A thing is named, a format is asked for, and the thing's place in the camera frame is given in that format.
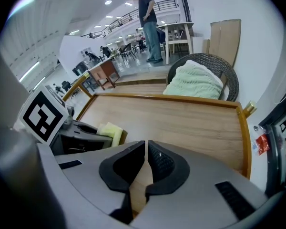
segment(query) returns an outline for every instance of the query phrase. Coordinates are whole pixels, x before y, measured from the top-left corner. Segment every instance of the black slot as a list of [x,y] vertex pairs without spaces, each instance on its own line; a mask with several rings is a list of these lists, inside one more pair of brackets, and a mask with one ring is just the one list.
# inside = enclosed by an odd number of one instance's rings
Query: black slot
[[82,164],[81,161],[73,160],[73,161],[70,161],[70,162],[59,164],[59,167],[63,170],[63,169],[71,168],[71,167],[74,167],[74,166],[79,166],[81,164]]
[[239,220],[246,218],[255,211],[230,182],[221,182],[215,186]]

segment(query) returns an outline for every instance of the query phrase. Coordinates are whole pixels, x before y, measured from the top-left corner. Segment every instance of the white table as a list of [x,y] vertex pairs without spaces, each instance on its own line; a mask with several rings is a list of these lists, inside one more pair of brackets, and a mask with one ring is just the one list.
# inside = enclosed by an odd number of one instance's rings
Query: white table
[[[192,22],[181,22],[181,23],[173,23],[173,24],[158,26],[158,28],[165,29],[166,64],[169,64],[169,62],[170,62],[170,59],[169,59],[169,45],[170,44],[174,45],[174,44],[178,44],[178,43],[187,43],[189,45],[190,54],[193,53],[191,37],[190,37],[190,32],[189,32],[189,28],[191,28],[193,25],[194,25],[194,23],[192,23]],[[179,34],[180,29],[185,30],[186,39],[183,39],[183,40],[181,39],[180,34]],[[177,34],[178,34],[177,40],[174,39],[174,31],[175,30],[177,30]],[[173,40],[172,41],[169,41],[169,38],[168,38],[168,32],[169,31],[173,31]]]

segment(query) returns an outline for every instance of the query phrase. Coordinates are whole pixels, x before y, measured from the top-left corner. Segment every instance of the jeans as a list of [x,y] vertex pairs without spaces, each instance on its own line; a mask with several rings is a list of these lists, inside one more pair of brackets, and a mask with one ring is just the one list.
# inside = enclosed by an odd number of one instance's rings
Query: jeans
[[161,59],[161,49],[159,43],[159,37],[156,30],[157,23],[156,22],[147,22],[143,26],[146,45],[149,51],[149,59],[159,60]]

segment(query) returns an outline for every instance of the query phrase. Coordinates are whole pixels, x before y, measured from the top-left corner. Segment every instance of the shoe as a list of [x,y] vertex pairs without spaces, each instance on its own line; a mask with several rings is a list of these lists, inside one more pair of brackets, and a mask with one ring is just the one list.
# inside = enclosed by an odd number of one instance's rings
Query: shoe
[[163,61],[163,58],[158,59],[158,60],[154,60],[153,63],[160,63],[160,62],[162,62],[162,61]]

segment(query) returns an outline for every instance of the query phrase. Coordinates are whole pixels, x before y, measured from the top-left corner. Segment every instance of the balcony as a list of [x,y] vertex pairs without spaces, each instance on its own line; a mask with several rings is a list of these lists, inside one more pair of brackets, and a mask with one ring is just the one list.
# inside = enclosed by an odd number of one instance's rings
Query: balcony
[[[154,4],[153,10],[155,11],[157,15],[164,11],[177,9],[178,7],[179,6],[176,0],[164,0],[164,1],[156,2]],[[114,30],[118,29],[119,27],[124,26],[128,23],[131,23],[133,21],[137,21],[137,20],[139,20],[138,9],[123,15],[120,19],[115,20],[113,23],[107,26],[104,30],[93,32],[92,34],[94,38],[105,37],[105,36],[108,36],[110,33],[112,33]]]

